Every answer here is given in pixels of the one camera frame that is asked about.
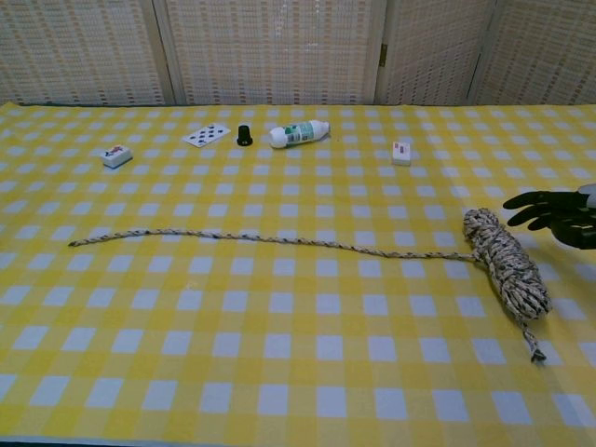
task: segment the braided rope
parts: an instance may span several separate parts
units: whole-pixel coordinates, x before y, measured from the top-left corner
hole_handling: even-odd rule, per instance
[[[546,287],[540,278],[536,264],[524,251],[520,242],[500,224],[498,218],[490,210],[479,209],[468,211],[464,218],[464,233],[474,247],[471,254],[442,251],[384,251],[377,248],[361,247],[335,241],[307,239],[304,237],[263,237],[242,233],[220,233],[176,228],[130,230],[99,237],[78,239],[68,245],[69,247],[80,247],[82,245],[125,237],[175,235],[326,247],[383,258],[451,259],[462,262],[482,263],[488,268],[489,276],[505,308],[520,325],[523,336],[532,351],[532,361],[546,359],[546,356],[538,347],[535,336],[530,332],[526,324],[528,320],[537,319],[552,308]]]

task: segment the bottle label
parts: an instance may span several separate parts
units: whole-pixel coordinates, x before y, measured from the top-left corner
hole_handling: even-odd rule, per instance
[[[298,144],[299,142],[309,142],[315,139],[313,126],[308,122],[290,124],[284,131],[288,137],[288,145]]]

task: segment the plastic bottle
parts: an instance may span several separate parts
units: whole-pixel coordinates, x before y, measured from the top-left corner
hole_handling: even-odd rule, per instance
[[[329,123],[311,119],[304,123],[290,124],[285,128],[274,128],[269,132],[271,146],[280,149],[286,146],[312,142],[329,133]]]

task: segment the woven panel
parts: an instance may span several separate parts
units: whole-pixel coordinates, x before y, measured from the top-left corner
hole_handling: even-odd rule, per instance
[[[139,0],[3,1],[0,22],[0,103],[164,103]]]
[[[382,104],[457,105],[466,96],[494,0],[402,0],[386,19]]]
[[[168,1],[186,100],[372,102],[385,4]]]
[[[480,104],[596,102],[594,0],[505,3]]]

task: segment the playing card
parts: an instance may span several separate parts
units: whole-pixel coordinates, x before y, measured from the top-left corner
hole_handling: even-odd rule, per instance
[[[230,133],[230,129],[221,124],[213,123],[191,133],[183,138],[185,142],[190,142],[196,147],[203,147],[205,144],[214,142],[218,138],[222,138],[226,133]]]

